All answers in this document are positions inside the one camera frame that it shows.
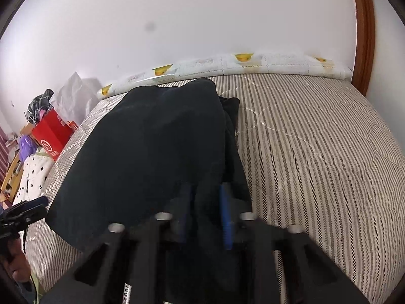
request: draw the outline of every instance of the red shopping bag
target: red shopping bag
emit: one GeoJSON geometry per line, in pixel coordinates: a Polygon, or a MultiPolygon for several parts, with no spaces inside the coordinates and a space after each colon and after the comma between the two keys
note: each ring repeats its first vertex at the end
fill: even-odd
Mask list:
{"type": "Polygon", "coordinates": [[[57,115],[55,110],[51,110],[32,130],[32,134],[56,161],[72,136],[73,130],[57,115]]]}

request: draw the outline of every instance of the white logo on red bag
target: white logo on red bag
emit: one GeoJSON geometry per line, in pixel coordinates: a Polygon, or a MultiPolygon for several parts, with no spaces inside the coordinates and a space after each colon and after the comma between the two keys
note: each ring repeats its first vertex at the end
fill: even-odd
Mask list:
{"type": "Polygon", "coordinates": [[[41,145],[47,151],[52,152],[52,146],[47,141],[41,140],[41,145]]]}

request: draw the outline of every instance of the pink curtain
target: pink curtain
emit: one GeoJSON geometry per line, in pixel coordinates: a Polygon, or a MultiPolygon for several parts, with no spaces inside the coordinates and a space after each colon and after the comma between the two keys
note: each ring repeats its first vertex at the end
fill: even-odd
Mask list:
{"type": "Polygon", "coordinates": [[[9,150],[6,147],[7,137],[4,131],[0,128],[0,186],[3,184],[7,173],[9,150]]]}

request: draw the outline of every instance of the silver screw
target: silver screw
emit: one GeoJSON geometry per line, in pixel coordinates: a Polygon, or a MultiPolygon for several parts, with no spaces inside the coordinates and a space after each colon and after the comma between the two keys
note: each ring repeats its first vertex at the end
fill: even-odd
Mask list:
{"type": "Polygon", "coordinates": [[[290,233],[304,233],[304,228],[301,225],[293,224],[288,227],[288,232],[290,233]]]}
{"type": "Polygon", "coordinates": [[[169,212],[159,212],[155,215],[156,220],[171,220],[172,214],[169,212]]]}
{"type": "Polygon", "coordinates": [[[125,226],[118,223],[112,223],[108,226],[108,230],[114,233],[121,233],[125,230],[125,226]]]}
{"type": "Polygon", "coordinates": [[[255,220],[257,215],[254,212],[243,212],[240,215],[240,219],[242,220],[255,220]]]}

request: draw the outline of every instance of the bed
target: bed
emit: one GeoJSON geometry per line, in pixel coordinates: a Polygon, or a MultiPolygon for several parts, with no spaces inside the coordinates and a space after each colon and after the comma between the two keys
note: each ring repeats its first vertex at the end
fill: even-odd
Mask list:
{"type": "MultiPolygon", "coordinates": [[[[269,224],[303,225],[370,303],[384,303],[405,272],[405,160],[384,121],[342,79],[210,79],[218,95],[240,99],[235,136],[254,210],[269,224]]],[[[51,202],[86,138],[124,95],[101,100],[74,133],[44,184],[51,202]]],[[[29,227],[26,254],[45,290],[80,256],[43,220],[29,227]]]]}

